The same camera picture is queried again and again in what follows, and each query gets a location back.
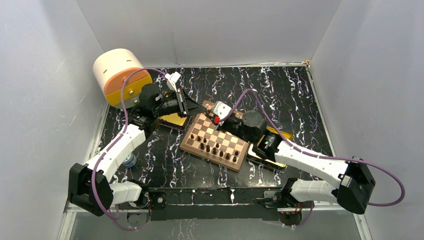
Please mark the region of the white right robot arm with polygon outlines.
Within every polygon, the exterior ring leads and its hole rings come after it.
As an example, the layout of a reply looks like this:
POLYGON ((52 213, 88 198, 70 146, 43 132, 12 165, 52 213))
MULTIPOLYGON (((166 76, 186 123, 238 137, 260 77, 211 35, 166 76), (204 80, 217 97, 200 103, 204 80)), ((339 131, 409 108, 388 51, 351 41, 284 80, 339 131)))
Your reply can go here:
POLYGON ((319 180, 290 178, 274 198, 275 204, 295 207, 302 202, 321 201, 337 203, 354 214, 365 213, 376 181, 362 160, 330 160, 326 155, 296 147, 276 131, 270 131, 264 116, 254 110, 247 111, 242 118, 232 113, 226 120, 222 118, 229 113, 228 107, 212 113, 213 122, 221 129, 252 143, 254 157, 319 177, 319 180))

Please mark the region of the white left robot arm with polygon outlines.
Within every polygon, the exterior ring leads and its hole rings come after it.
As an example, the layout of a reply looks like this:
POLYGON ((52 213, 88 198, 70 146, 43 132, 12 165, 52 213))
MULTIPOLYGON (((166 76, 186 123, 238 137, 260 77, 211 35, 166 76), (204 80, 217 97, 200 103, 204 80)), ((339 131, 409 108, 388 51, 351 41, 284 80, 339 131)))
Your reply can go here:
POLYGON ((112 183, 115 172, 158 128, 159 117, 171 114, 188 117, 206 111, 182 88, 161 94, 154 83, 143 86, 138 102, 116 137, 96 156, 70 168, 67 200, 98 217, 108 214, 111 206, 127 202, 144 208, 150 200, 147 187, 137 180, 112 183))

